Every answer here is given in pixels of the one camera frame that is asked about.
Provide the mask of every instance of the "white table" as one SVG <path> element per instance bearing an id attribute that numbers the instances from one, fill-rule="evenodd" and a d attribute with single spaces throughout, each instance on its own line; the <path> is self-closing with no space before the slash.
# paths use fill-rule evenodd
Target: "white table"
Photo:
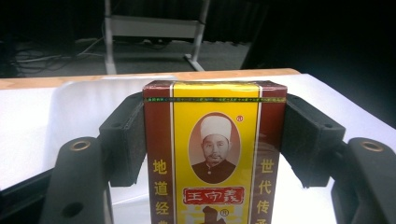
<path id="1" fill-rule="evenodd" d="M 286 85 L 289 93 L 302 97 L 346 127 L 345 142 L 353 137 L 367 137 L 396 148 L 396 130 L 314 77 L 257 77 L 258 72 L 239 72 L 243 75 L 221 76 L 221 80 L 265 79 Z M 99 125 L 127 95 L 161 77 L 114 78 L 73 82 L 59 88 L 0 90 L 0 188 L 6 189 L 51 168 L 62 143 L 75 137 L 97 136 Z M 144 164 L 138 185 L 112 189 L 116 223 L 150 223 L 146 167 Z M 335 223 L 332 184 L 331 180 L 327 188 L 303 189 L 281 157 L 273 223 Z"/>

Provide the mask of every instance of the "registered trademark symbol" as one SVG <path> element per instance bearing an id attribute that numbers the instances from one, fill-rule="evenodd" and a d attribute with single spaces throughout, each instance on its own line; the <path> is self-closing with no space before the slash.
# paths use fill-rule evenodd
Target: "registered trademark symbol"
<path id="1" fill-rule="evenodd" d="M 242 120 L 244 120 L 244 117 L 242 115 L 239 115 L 238 117 L 236 117 L 236 121 L 241 122 Z"/>
<path id="2" fill-rule="evenodd" d="M 227 209 L 223 209 L 220 211 L 220 214 L 222 217 L 227 217 L 228 215 L 230 215 L 230 212 Z"/>

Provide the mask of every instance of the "dark curtain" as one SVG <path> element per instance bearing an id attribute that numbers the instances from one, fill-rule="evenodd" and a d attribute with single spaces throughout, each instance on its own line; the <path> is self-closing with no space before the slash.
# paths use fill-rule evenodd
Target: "dark curtain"
<path id="1" fill-rule="evenodd" d="M 0 1 L 0 35 L 12 35 L 16 41 L 74 54 L 75 40 L 102 35 L 104 0 Z"/>
<path id="2" fill-rule="evenodd" d="M 113 0 L 113 13 L 177 20 L 198 20 L 202 0 Z M 204 40 L 250 42 L 265 16 L 261 1 L 211 0 Z"/>
<path id="3" fill-rule="evenodd" d="M 396 128 L 395 30 L 384 0 L 272 2 L 242 69 L 310 74 Z"/>

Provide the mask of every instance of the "portrait of man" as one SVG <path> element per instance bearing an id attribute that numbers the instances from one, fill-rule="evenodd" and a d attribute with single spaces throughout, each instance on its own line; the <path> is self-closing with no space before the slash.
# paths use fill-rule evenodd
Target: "portrait of man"
<path id="1" fill-rule="evenodd" d="M 222 116 L 208 116 L 201 122 L 201 149 L 205 160 L 194 164 L 192 169 L 206 183 L 220 183 L 235 169 L 227 160 L 233 146 L 231 131 L 231 122 Z"/>

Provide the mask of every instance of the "red and yellow box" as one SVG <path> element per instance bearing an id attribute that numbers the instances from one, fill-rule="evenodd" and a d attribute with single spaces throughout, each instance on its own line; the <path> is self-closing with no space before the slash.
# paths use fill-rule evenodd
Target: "red and yellow box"
<path id="1" fill-rule="evenodd" d="M 271 223 L 286 94 L 270 81 L 148 84 L 151 223 Z"/>

